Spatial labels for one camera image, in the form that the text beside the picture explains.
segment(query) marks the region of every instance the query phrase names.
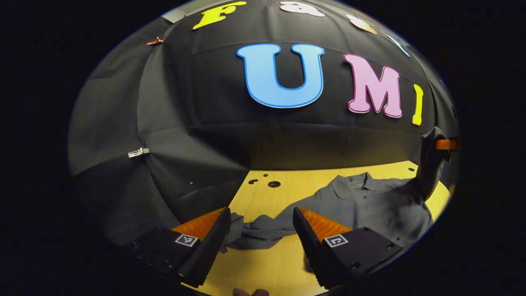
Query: metal clip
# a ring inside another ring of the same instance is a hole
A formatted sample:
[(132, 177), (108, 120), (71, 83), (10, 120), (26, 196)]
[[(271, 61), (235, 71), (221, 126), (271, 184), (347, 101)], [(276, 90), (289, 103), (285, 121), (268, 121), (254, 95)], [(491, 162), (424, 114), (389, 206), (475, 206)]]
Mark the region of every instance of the metal clip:
[(150, 149), (148, 149), (148, 148), (144, 148), (144, 149), (141, 148), (139, 150), (128, 152), (128, 157), (132, 158), (132, 157), (136, 157), (136, 156), (143, 155), (143, 154), (146, 154), (146, 153), (150, 153)]

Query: cloth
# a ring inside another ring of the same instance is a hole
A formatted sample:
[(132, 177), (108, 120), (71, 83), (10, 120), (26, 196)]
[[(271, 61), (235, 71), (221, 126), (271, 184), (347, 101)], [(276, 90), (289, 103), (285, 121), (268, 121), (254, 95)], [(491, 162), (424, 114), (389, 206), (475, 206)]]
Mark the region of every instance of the cloth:
[(243, 216), (232, 213), (232, 225), (221, 252), (233, 249), (268, 249), (281, 238), (296, 234), (292, 223), (295, 207), (314, 211), (351, 229), (369, 227), (400, 246), (417, 241), (433, 224), (425, 204), (438, 184), (448, 152), (435, 149), (445, 139), (434, 127), (422, 136), (417, 176), (413, 179), (374, 179), (368, 172), (343, 177), (338, 175), (314, 195), (286, 207), (276, 218), (267, 215), (244, 223)]

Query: shirt collar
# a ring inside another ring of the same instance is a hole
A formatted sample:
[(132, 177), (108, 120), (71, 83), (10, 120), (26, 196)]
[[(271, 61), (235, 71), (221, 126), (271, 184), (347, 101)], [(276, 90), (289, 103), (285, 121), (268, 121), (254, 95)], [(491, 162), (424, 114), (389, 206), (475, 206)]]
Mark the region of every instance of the shirt collar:
[(359, 190), (378, 190), (379, 188), (378, 180), (373, 179), (368, 172), (348, 177), (338, 175), (330, 185), (341, 199), (347, 199)]

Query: screw hole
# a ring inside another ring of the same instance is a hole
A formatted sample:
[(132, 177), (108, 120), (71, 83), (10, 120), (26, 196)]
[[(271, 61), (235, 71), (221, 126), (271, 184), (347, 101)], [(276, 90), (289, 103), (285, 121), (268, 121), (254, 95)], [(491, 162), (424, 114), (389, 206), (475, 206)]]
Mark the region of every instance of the screw hole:
[(281, 183), (279, 183), (278, 181), (272, 181), (272, 182), (269, 182), (268, 183), (268, 186), (270, 188), (277, 188), (277, 187), (280, 187)]

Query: yellow letter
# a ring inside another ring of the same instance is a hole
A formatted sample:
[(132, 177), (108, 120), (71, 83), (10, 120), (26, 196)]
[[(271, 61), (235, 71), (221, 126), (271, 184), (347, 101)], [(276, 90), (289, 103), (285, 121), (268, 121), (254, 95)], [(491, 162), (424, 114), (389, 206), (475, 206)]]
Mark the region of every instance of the yellow letter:
[(194, 26), (194, 29), (201, 28), (211, 23), (222, 21), (226, 17), (224, 15), (221, 15), (221, 13), (224, 13), (224, 14), (232, 13), (236, 10), (235, 5), (245, 5), (245, 4), (247, 4), (245, 1), (239, 1), (239, 2), (234, 2), (234, 3), (227, 4), (227, 5), (209, 9), (201, 13), (203, 15), (203, 18), (201, 19), (201, 22), (199, 22), (199, 24)]
[(422, 123), (422, 96), (424, 91), (417, 84), (414, 85), (414, 91), (417, 93), (417, 107), (413, 115), (413, 124), (420, 125)]

